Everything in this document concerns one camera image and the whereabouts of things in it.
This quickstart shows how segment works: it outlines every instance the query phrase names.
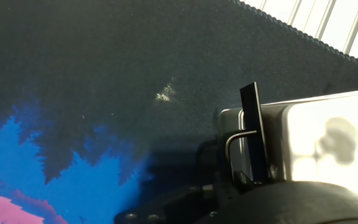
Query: dark gray fabric surface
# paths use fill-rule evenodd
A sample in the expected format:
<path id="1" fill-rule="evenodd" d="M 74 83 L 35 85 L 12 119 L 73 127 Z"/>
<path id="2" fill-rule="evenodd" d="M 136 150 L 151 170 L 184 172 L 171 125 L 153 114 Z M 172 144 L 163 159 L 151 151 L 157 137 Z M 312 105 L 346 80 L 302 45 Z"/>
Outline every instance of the dark gray fabric surface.
<path id="1" fill-rule="evenodd" d="M 83 147 L 97 126 L 135 161 L 193 152 L 250 82 L 263 103 L 358 90 L 358 60 L 236 1 L 0 0 L 0 127 L 14 105 L 41 108 L 28 129 L 44 132 L 46 183 L 73 151 L 97 163 L 108 147 Z"/>

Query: metal wire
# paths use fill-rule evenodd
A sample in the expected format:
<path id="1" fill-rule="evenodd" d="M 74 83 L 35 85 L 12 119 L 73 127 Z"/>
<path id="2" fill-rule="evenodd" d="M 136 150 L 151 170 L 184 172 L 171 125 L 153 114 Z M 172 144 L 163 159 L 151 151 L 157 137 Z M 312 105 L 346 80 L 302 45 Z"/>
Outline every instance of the metal wire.
<path id="1" fill-rule="evenodd" d="M 356 18 L 354 19 L 351 31 L 350 31 L 349 35 L 347 36 L 345 46 L 343 48 L 343 52 L 345 54 L 348 54 L 351 51 L 353 41 L 356 38 L 357 31 L 358 31 L 358 12 L 357 12 Z"/>
<path id="2" fill-rule="evenodd" d="M 333 12 L 334 6 L 335 6 L 336 0 L 329 0 L 326 10 L 324 11 L 323 18 L 320 22 L 320 26 L 318 27 L 316 38 L 318 40 L 321 40 L 323 37 L 324 31 L 326 30 L 327 23 L 329 20 L 329 17 L 331 16 L 331 13 Z"/>

